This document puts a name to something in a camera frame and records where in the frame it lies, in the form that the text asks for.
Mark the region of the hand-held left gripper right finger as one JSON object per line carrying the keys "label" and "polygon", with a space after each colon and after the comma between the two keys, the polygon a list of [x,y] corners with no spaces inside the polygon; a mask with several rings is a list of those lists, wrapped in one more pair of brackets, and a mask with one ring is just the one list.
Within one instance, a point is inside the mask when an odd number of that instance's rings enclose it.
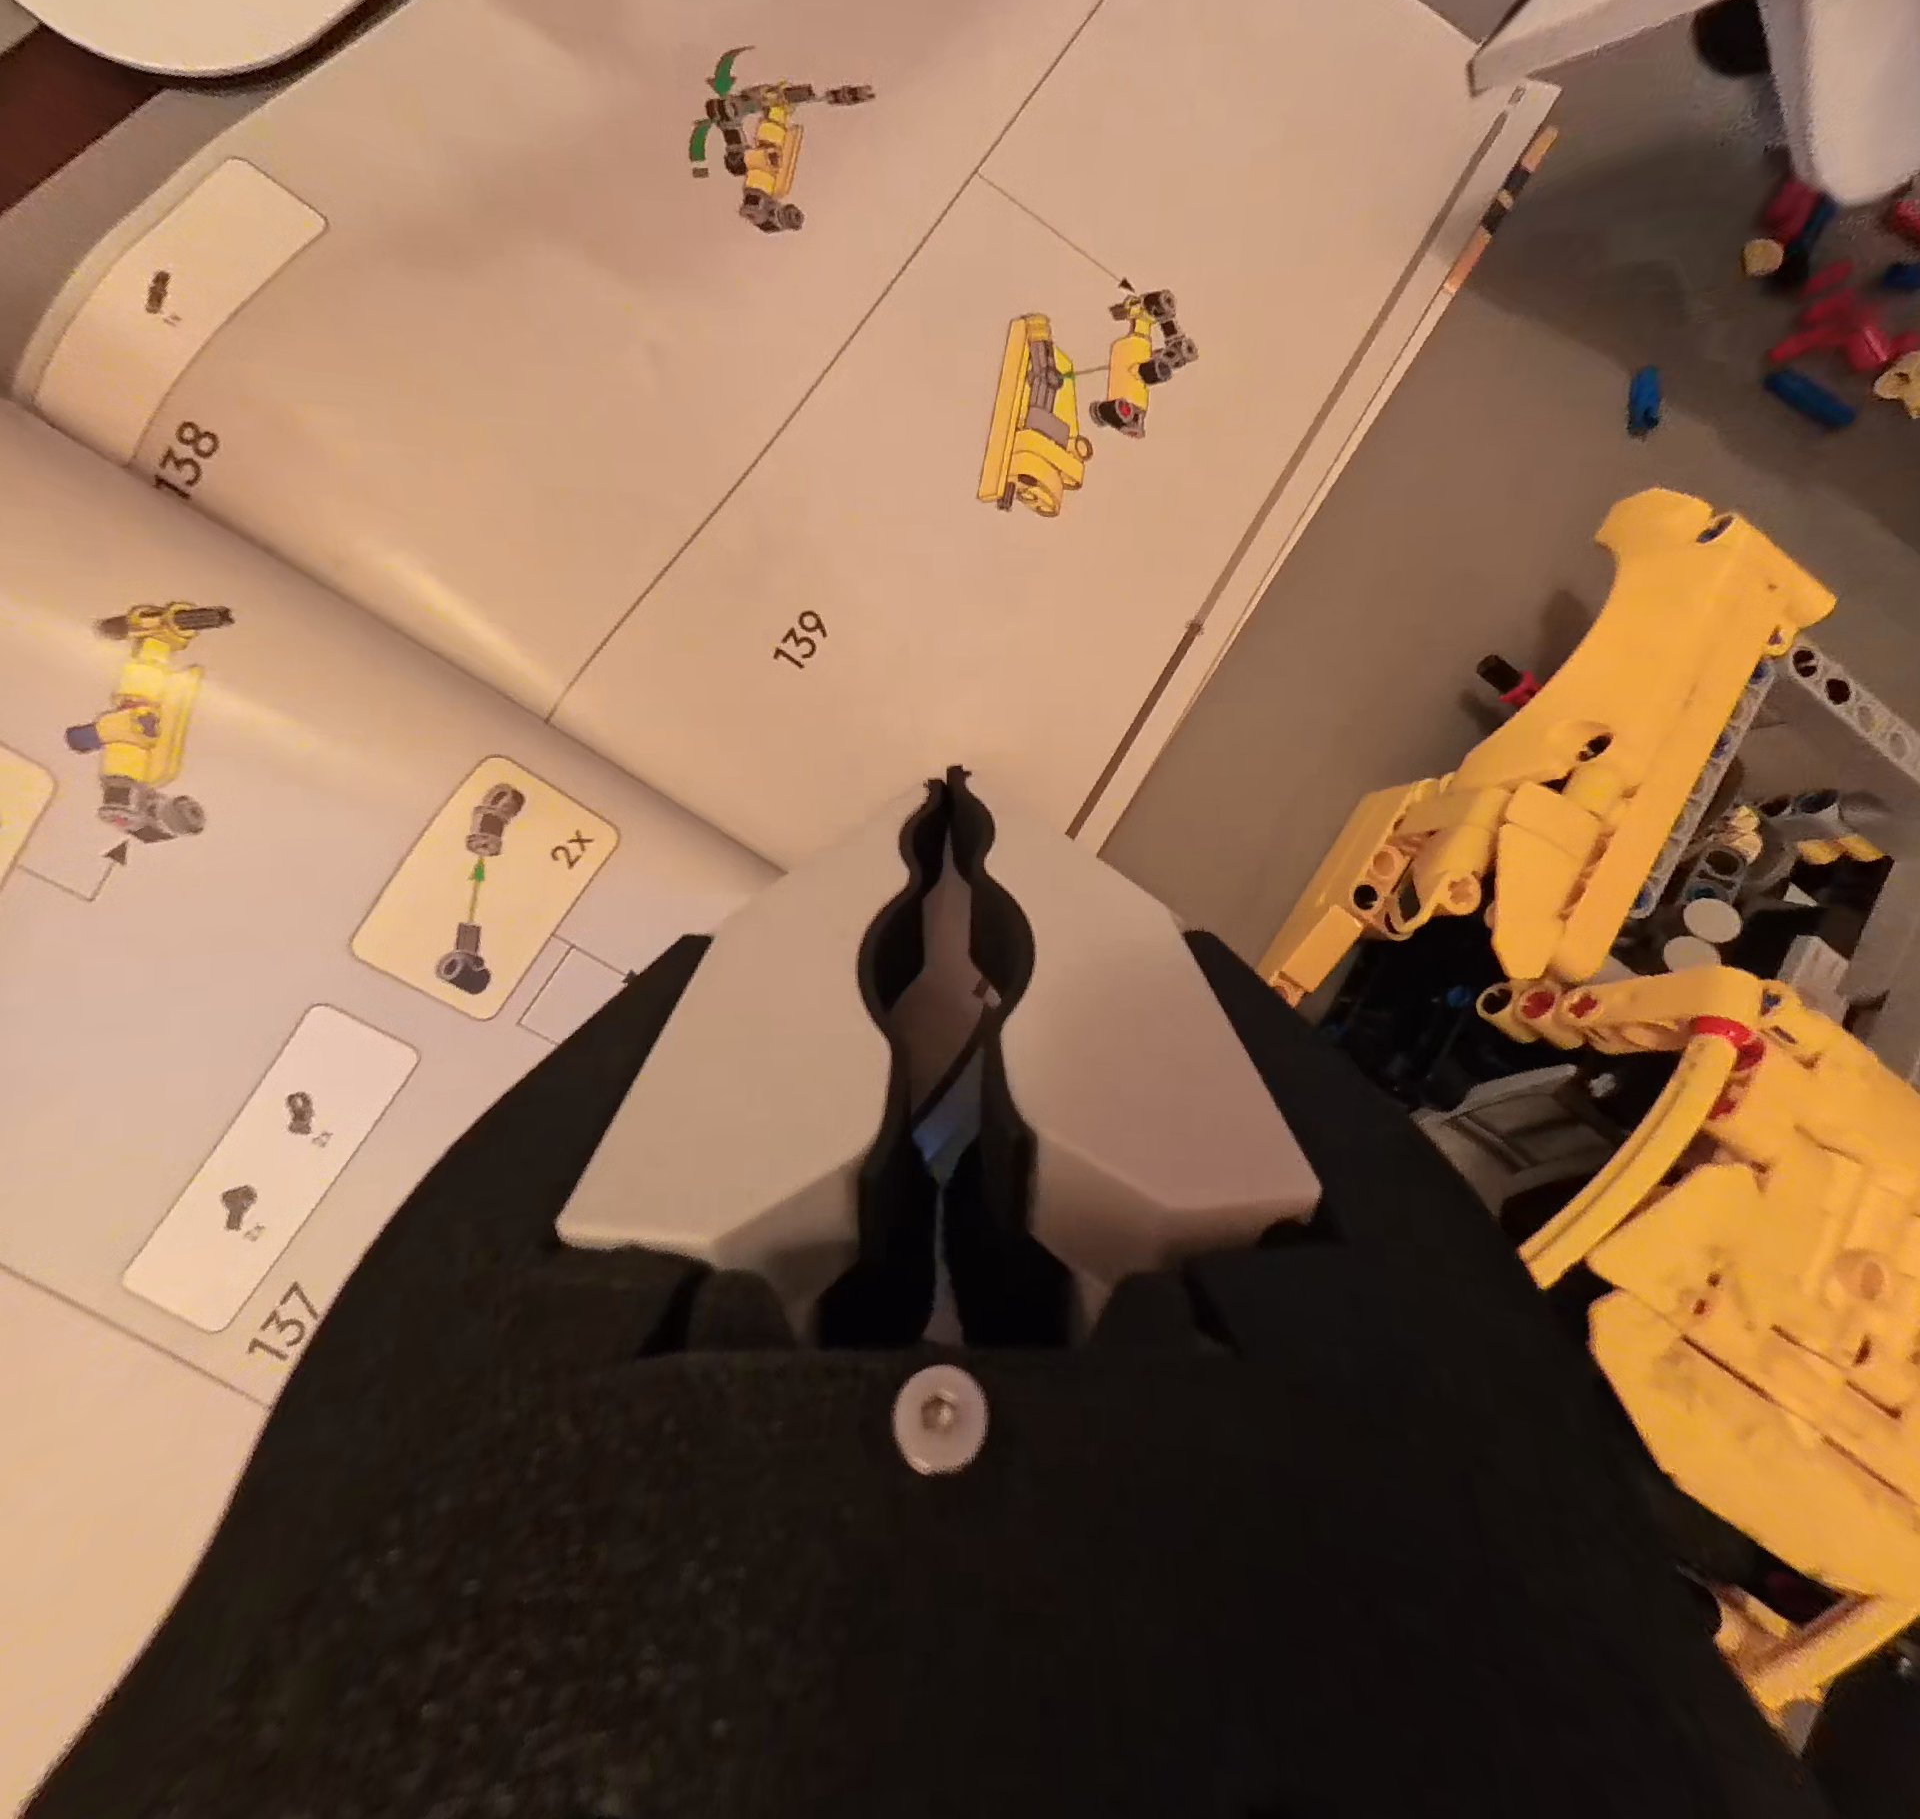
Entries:
{"label": "hand-held left gripper right finger", "polygon": [[954,774],[969,957],[993,1013],[954,1175],[974,1348],[1064,1348],[1128,1278],[1308,1223],[1323,1186],[1178,918]]}

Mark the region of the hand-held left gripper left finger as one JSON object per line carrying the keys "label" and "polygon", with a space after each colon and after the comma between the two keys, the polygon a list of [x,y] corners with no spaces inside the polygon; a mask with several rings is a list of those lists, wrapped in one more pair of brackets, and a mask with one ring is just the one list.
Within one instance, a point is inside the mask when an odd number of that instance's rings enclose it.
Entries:
{"label": "hand-held left gripper left finger", "polygon": [[937,1183],[891,1020],[924,970],[942,778],[723,919],[560,1212],[583,1251],[764,1280],[824,1348],[912,1348]]}

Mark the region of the scattered small brick pieces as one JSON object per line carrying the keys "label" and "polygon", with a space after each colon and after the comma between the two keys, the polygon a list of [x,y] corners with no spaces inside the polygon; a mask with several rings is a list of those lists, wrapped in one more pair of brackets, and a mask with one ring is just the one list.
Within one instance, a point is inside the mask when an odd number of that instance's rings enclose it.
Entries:
{"label": "scattered small brick pieces", "polygon": [[1916,296],[1916,258],[1859,273],[1832,246],[1838,200],[1785,155],[1768,158],[1768,196],[1743,238],[1712,189],[1647,182],[1620,246],[1655,266],[1679,307],[1689,346],[1708,360],[1747,363],[1761,389],[1824,431],[1858,418],[1850,391],[1811,366],[1832,363],[1854,389],[1868,387],[1916,415],[1916,325],[1892,306]]}

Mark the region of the yellow toy brick car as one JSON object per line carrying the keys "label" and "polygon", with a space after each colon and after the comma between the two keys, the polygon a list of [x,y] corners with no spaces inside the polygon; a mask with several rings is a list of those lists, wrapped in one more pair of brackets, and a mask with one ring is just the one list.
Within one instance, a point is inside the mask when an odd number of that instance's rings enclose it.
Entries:
{"label": "yellow toy brick car", "polygon": [[1647,488],[1564,666],[1449,774],[1355,807],[1261,973],[1304,1002],[1359,943],[1481,915],[1477,1000],[1521,1044],[1675,1065],[1523,1259],[1609,1283],[1589,1343],[1661,1471],[1832,1597],[1710,1580],[1718,1645],[1785,1727],[1916,1621],[1916,1087],[1779,978],[1603,980],[1708,770],[1835,593],[1733,511]]}

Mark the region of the open instruction booklet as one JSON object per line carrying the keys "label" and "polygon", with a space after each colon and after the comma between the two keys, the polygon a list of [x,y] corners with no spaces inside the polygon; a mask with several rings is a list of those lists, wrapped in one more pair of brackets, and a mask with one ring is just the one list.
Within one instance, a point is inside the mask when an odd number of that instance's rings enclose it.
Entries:
{"label": "open instruction booklet", "polygon": [[1100,845],[1554,88],[1423,0],[371,0],[4,221],[4,1807],[631,970]]}

